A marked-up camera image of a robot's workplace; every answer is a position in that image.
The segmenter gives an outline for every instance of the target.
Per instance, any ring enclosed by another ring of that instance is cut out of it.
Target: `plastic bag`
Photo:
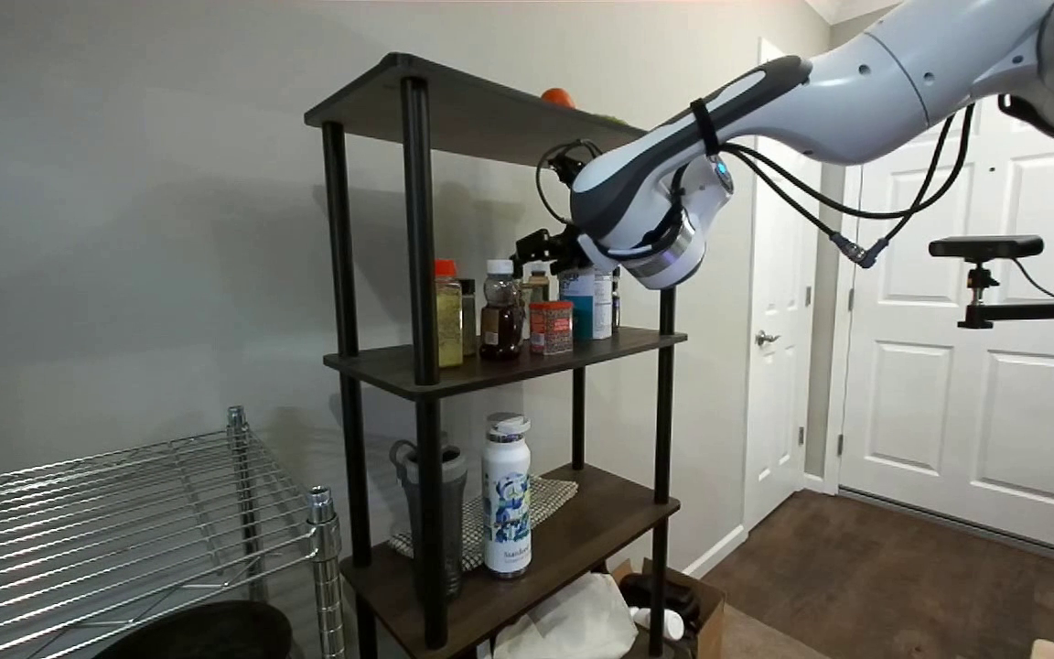
[[[499,633],[494,659],[621,659],[637,626],[609,575],[585,575]]]

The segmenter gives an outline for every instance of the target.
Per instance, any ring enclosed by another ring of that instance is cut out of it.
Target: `white door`
[[[760,42],[760,61],[780,56],[774,45]],[[804,182],[820,188],[820,163],[774,139],[758,138],[756,149]],[[778,175],[767,171],[778,183]],[[789,183],[785,188],[794,191]],[[819,205],[811,197],[796,195],[795,199],[813,213],[819,212]],[[743,515],[748,530],[803,484],[816,236],[814,226],[758,180],[754,191]],[[765,338],[757,343],[760,333]]]
[[[969,267],[928,252],[948,236],[1040,234],[1043,254],[1022,263],[1054,292],[1054,141],[980,110],[958,183],[855,274],[840,484],[1054,545],[1054,321],[959,329]],[[861,208],[911,205],[936,137],[866,163]],[[861,220],[857,241],[891,226]],[[988,267],[1001,283],[988,303],[1047,299],[1012,263]]]

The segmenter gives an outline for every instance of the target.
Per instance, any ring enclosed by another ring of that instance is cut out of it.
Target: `chrome wire rack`
[[[314,568],[323,656],[344,655],[338,522],[247,424],[0,476],[0,658],[91,656],[210,598],[267,600]]]

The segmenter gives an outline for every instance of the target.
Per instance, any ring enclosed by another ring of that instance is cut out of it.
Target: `ceiling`
[[[861,17],[870,12],[891,7],[898,0],[804,0],[812,4],[828,24],[838,24],[850,18]]]

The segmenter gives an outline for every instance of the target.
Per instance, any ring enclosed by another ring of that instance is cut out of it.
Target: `gray wall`
[[[706,24],[710,38],[685,37]],[[656,125],[754,66],[760,37],[812,55],[828,26],[802,0],[0,1],[0,471],[218,428],[242,404],[297,480],[333,485],[346,509],[337,380],[319,364],[336,343],[321,148],[301,113],[408,51]],[[348,154],[364,347],[405,342],[401,149],[351,137]],[[438,255],[465,274],[555,228],[530,169],[433,166]],[[743,512],[752,216],[737,196],[678,297],[691,338],[677,358],[677,567]],[[624,322],[656,326],[657,295],[623,288]],[[591,368],[590,463],[651,483],[653,381],[653,354]],[[545,470],[567,458],[569,396],[557,375],[452,399],[443,416],[473,449],[487,412],[524,410]],[[412,408],[365,388],[364,412],[384,538],[405,524],[385,451],[412,433]]]
[[[843,45],[864,32],[866,26],[892,7],[878,9],[832,26],[832,49]],[[820,192],[834,199],[844,199],[844,168],[823,166]],[[843,214],[825,205],[820,206],[820,219],[841,231]],[[807,384],[807,446],[803,470],[823,477],[824,451],[828,437],[828,394],[832,387],[832,342],[836,329],[837,305],[848,304],[848,291],[836,291],[840,252],[831,241],[820,240],[816,252],[815,316],[812,322],[812,374]]]

